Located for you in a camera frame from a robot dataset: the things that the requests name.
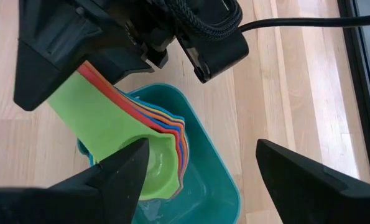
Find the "measuring cup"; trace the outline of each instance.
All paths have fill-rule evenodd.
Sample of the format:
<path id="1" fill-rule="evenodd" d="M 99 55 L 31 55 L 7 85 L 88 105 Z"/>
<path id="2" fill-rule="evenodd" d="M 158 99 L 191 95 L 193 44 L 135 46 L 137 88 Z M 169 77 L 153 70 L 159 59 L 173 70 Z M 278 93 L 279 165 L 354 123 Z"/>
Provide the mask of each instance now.
<path id="1" fill-rule="evenodd" d="M 149 139 L 149 163 L 139 200 L 169 199 L 180 187 L 175 137 L 143 125 L 78 72 L 48 99 L 65 124 L 99 162 L 139 138 Z"/>

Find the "wooden floor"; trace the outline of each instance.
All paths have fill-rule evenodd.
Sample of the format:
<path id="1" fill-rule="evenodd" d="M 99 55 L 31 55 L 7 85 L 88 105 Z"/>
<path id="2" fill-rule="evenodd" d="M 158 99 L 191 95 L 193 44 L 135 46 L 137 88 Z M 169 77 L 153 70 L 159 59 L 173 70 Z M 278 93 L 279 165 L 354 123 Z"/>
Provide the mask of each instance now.
<path id="1" fill-rule="evenodd" d="M 334 0 L 239 2 L 244 22 L 338 16 Z M 49 186 L 88 162 L 48 105 L 29 113 L 12 101 L 17 15 L 17 0 L 0 0 L 0 186 Z M 249 56 L 207 84 L 175 41 L 163 70 L 131 75 L 118 86 L 165 82 L 184 92 L 241 191 L 239 223 L 280 223 L 254 155 L 259 138 L 370 182 L 341 29 L 268 28 L 245 36 Z"/>

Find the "teal plastic bin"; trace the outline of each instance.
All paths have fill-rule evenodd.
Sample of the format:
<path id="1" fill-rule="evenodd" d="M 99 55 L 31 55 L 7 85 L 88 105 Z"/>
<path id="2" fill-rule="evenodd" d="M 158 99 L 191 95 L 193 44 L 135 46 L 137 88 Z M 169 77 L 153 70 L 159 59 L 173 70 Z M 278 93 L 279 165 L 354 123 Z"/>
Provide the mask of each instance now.
<path id="1" fill-rule="evenodd" d="M 236 223 L 238 189 L 185 96 L 166 84 L 145 86 L 131 95 L 184 117 L 190 146 L 183 190 L 172 200 L 139 202 L 132 223 Z"/>

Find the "teal bowl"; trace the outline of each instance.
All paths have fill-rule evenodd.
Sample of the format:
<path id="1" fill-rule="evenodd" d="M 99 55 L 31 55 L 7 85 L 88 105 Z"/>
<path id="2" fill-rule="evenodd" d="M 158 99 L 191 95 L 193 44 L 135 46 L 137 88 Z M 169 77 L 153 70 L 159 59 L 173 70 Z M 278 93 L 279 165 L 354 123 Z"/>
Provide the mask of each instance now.
<path id="1" fill-rule="evenodd" d="M 139 202 L 132 224 L 236 223 L 239 191 L 185 96 L 166 84 L 145 86 L 130 94 L 184 117 L 190 149 L 183 190 L 171 200 Z"/>

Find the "green measuring cup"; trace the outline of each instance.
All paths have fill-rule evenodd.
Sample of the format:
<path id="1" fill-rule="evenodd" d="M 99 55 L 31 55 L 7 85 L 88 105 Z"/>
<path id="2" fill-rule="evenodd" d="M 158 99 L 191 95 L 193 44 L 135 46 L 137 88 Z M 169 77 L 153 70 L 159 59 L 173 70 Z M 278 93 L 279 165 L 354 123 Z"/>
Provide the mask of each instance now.
<path id="1" fill-rule="evenodd" d="M 169 199 L 179 188 L 175 136 L 143 125 L 75 72 L 48 99 L 64 123 L 102 161 L 128 144 L 148 138 L 150 155 L 139 200 Z"/>

